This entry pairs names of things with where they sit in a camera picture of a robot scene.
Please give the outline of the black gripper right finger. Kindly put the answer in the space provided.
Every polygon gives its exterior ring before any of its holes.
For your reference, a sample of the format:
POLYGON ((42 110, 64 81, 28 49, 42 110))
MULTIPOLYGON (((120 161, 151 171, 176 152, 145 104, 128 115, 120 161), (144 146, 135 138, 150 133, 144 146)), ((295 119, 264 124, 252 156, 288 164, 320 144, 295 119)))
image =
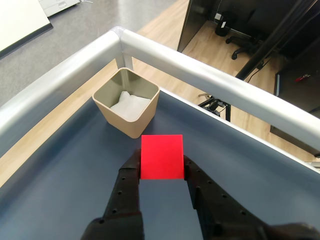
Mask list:
POLYGON ((194 161, 184 156, 184 180, 204 240, 270 240, 266 224, 249 213, 194 161))

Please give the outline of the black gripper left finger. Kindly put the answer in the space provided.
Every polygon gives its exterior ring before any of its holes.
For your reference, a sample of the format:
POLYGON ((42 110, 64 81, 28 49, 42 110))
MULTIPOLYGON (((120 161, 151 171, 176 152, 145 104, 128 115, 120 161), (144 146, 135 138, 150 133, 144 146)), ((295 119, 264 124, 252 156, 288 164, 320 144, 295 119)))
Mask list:
POLYGON ((143 216, 139 183, 141 150, 137 149, 118 170, 117 178, 101 217, 92 220, 82 240, 143 240, 143 216))

